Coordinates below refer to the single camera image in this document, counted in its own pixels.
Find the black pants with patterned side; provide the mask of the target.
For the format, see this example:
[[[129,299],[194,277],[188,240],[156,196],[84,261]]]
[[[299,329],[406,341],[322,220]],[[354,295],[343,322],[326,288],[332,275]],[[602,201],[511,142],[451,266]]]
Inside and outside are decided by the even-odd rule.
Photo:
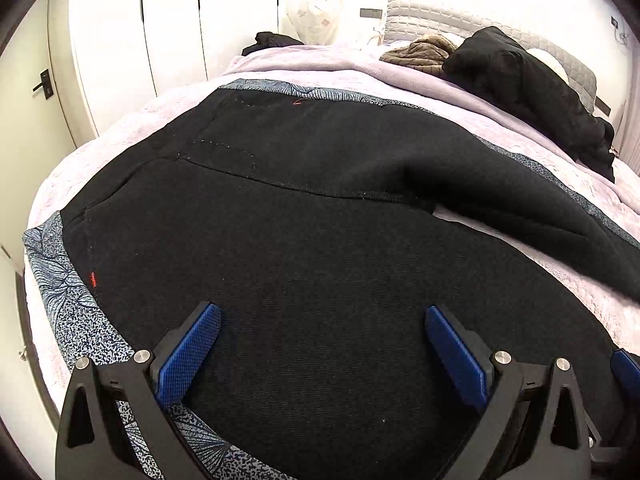
[[[639,431],[608,331],[522,253],[637,298],[638,243],[543,166],[411,105],[232,82],[24,244],[67,362],[122,361],[220,307],[170,413],[216,479],[434,476],[477,414],[427,341],[431,306],[520,360],[568,359],[605,443]]]

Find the black clothes pile on bed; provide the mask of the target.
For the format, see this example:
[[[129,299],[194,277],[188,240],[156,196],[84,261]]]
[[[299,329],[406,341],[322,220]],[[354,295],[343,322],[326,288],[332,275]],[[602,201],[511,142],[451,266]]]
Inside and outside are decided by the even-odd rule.
[[[574,162],[615,180],[612,125],[591,115],[568,84],[497,27],[466,38],[442,69],[449,81],[526,122]]]

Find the brown knitted garment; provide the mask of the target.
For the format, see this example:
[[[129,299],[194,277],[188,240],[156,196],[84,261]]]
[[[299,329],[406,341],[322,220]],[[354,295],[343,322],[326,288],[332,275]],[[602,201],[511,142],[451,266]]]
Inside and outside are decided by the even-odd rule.
[[[408,46],[389,50],[380,56],[380,61],[411,68],[435,77],[444,76],[442,66],[457,46],[440,35],[427,35],[413,40]]]

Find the round cream cushion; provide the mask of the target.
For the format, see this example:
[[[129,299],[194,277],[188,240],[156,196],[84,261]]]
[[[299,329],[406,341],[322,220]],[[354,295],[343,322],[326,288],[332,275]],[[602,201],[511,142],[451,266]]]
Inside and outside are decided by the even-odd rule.
[[[542,49],[528,49],[527,53],[536,58],[545,66],[548,66],[552,72],[555,72],[566,84],[568,84],[568,76],[562,64],[549,52]]]

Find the black garment beside bed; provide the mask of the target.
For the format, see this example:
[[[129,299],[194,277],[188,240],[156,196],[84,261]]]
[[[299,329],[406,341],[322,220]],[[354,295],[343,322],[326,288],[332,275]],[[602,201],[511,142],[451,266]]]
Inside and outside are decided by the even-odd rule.
[[[304,43],[290,36],[276,34],[275,32],[258,32],[254,39],[254,44],[245,47],[241,54],[250,55],[271,48],[285,48],[303,46]]]

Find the white wardrobe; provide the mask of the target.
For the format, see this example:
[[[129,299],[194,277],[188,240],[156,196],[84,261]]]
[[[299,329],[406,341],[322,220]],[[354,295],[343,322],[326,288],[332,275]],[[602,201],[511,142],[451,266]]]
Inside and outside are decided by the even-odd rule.
[[[47,0],[55,92],[76,145],[191,84],[221,75],[278,0]]]

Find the grey quilted headboard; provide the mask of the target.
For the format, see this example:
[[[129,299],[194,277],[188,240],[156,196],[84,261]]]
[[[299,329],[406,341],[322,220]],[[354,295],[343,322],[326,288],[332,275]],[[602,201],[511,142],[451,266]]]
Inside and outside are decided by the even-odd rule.
[[[388,0],[385,16],[384,42],[386,44],[400,40],[412,41],[425,35],[453,34],[466,39],[483,28],[497,27],[525,50],[538,49],[552,55],[563,67],[568,80],[567,84],[578,94],[585,109],[589,113],[593,113],[596,109],[597,76],[570,52],[543,36],[490,18],[456,10],[445,10],[412,0]]]

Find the white floral plastic bag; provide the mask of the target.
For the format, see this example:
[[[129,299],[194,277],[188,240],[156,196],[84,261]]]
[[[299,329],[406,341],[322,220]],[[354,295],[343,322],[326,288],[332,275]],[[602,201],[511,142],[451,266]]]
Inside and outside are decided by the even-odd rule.
[[[292,6],[285,11],[286,20],[297,39],[308,46],[329,46],[334,44],[338,18],[325,6],[306,3]]]

